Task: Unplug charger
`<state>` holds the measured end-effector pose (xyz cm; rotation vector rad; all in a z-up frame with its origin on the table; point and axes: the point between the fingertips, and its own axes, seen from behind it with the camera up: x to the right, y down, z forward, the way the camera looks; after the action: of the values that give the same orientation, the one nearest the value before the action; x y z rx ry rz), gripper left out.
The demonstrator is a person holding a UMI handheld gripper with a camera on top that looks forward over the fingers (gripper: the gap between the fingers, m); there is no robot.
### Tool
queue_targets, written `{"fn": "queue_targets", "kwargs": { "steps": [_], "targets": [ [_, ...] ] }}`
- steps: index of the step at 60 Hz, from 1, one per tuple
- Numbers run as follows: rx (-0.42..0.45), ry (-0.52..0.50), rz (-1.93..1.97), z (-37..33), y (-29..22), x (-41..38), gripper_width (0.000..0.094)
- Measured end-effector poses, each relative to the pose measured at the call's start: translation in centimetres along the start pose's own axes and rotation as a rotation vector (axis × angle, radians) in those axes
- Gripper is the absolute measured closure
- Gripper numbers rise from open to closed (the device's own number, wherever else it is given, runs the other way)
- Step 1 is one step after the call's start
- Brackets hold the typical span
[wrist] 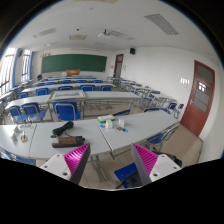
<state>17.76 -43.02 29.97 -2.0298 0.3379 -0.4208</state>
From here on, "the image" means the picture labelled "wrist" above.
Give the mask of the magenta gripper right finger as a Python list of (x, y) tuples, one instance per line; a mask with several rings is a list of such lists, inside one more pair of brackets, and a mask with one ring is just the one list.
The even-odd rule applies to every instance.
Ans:
[(155, 182), (181, 169), (165, 154), (154, 152), (137, 144), (131, 145), (131, 154), (135, 161), (143, 186)]

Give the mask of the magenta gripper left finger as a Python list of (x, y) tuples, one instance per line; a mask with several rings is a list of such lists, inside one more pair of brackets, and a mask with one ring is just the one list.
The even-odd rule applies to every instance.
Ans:
[(89, 155), (90, 144), (87, 143), (73, 149), (65, 155), (55, 154), (41, 166), (41, 169), (74, 184), (79, 184)]

